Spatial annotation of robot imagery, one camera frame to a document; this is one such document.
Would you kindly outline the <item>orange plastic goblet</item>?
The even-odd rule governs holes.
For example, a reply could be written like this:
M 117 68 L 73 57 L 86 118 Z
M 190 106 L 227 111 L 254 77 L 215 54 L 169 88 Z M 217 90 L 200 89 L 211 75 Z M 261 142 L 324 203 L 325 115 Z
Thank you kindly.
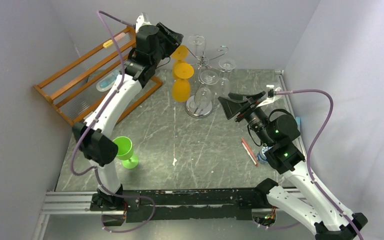
M 173 68 L 174 84 L 172 86 L 172 98 L 179 103 L 188 100 L 191 93 L 191 85 L 189 79 L 194 75 L 194 68 L 185 62 L 178 63 Z
M 189 50 L 185 45 L 180 45 L 171 55 L 171 57 L 174 59 L 174 63 L 172 65 L 172 76 L 175 80 L 178 79 L 177 75 L 175 74 L 175 67 L 178 64 L 181 63 L 187 63 L 185 61 L 185 58 L 188 56 Z

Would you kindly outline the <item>small clear wine glass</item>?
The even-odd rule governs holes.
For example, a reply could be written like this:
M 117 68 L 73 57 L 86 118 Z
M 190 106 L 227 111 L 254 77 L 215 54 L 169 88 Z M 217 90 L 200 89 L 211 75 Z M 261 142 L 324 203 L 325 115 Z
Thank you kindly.
M 189 49 L 198 66 L 202 66 L 205 58 L 206 40 L 202 35 L 194 34 L 188 37 Z

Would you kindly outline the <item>orange plastic goblet front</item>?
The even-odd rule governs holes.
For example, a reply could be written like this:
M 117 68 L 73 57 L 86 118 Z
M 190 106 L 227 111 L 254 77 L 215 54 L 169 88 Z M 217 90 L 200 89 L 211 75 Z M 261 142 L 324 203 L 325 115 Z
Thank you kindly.
M 185 62 L 178 63 L 173 68 L 174 84 L 172 86 L 172 98 L 179 103 L 188 100 L 191 93 L 191 85 L 189 79 L 194 75 L 194 68 Z

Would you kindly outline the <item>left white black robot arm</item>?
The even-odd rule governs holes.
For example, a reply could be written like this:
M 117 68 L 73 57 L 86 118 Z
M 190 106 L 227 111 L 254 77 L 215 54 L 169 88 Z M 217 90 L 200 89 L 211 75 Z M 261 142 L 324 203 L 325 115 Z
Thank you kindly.
M 97 196 L 105 207 L 117 210 L 124 204 L 123 185 L 115 167 L 118 146 L 110 139 L 114 127 L 129 103 L 155 75 L 161 60 L 170 57 L 182 44 L 184 35 L 175 32 L 162 23 L 136 27 L 135 46 L 127 59 L 121 62 L 121 69 L 110 91 L 95 111 L 72 127 L 76 140 L 74 157 L 81 151 L 98 180 Z

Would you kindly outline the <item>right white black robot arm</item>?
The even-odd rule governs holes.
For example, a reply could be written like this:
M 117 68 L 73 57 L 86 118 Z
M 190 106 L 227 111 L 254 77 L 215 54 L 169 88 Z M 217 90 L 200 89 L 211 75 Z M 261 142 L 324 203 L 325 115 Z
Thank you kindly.
M 310 155 L 302 153 L 294 140 L 300 136 L 295 117 L 285 109 L 277 109 L 273 118 L 262 109 L 265 92 L 254 95 L 229 93 L 218 101 L 227 119 L 246 121 L 249 134 L 267 147 L 264 155 L 272 169 L 290 181 L 305 201 L 289 194 L 276 181 L 268 178 L 255 188 L 255 202 L 283 210 L 312 232 L 317 240 L 352 240 L 362 238 L 368 223 L 361 212 L 353 212 L 335 197 L 317 177 L 310 165 Z

